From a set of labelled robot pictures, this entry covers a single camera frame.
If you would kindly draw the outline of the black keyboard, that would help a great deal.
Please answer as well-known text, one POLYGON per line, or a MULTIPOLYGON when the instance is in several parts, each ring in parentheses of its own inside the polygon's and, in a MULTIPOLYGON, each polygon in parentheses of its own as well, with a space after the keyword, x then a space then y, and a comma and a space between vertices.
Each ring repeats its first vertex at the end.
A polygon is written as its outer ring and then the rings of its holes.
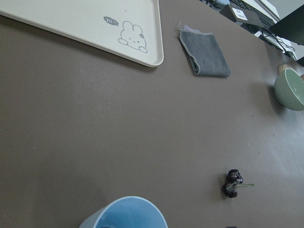
POLYGON ((244 2, 243 0, 230 0, 230 2, 233 3, 236 6, 239 6, 243 9, 245 9, 245 10, 249 10, 251 12, 254 12, 258 16, 260 21, 267 27, 270 27, 270 26, 275 24, 275 22, 270 17, 268 17, 267 15, 265 15, 264 13, 262 13, 261 11, 256 9, 255 7, 251 6, 250 4, 244 2))

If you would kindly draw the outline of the cream rabbit tray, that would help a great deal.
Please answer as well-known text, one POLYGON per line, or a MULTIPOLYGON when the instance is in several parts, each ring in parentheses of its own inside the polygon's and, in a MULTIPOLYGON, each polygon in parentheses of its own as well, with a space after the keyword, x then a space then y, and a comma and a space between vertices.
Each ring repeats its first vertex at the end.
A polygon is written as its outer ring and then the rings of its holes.
POLYGON ((164 59, 157 0, 2 0, 0 14, 148 67, 164 59))

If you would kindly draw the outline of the green bowl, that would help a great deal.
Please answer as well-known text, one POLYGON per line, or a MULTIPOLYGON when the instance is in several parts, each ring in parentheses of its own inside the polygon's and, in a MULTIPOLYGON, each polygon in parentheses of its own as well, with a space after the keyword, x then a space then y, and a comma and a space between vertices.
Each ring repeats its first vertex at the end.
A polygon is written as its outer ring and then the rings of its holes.
POLYGON ((274 83, 275 96, 286 108, 304 110, 304 81, 291 68, 284 69, 274 83))

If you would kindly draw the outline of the dark cherries pair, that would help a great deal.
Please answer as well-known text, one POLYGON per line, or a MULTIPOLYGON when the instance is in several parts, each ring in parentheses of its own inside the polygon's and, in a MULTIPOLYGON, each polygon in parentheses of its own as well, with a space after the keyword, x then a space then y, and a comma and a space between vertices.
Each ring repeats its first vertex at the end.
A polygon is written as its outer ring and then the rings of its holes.
POLYGON ((235 198, 238 195, 238 188, 254 186, 251 184, 244 184, 243 177, 238 169, 232 169, 228 172, 223 186, 224 193, 229 198, 235 198))

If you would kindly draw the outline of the light blue plastic cup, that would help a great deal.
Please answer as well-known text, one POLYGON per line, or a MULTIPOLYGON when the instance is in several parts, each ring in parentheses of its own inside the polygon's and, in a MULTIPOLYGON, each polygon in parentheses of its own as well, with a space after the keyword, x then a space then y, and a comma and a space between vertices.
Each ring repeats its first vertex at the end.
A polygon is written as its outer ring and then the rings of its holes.
POLYGON ((80 228, 166 228, 160 210, 138 196, 119 198, 86 218, 80 228))

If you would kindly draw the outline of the grey folded cloth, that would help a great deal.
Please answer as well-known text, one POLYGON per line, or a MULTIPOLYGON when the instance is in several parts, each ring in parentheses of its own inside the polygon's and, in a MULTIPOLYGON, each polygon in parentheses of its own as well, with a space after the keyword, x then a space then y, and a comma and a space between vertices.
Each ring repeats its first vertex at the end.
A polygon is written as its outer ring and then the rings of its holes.
POLYGON ((213 33, 204 33, 183 25, 179 28, 179 39, 189 57, 194 74, 230 76, 230 68, 213 33))

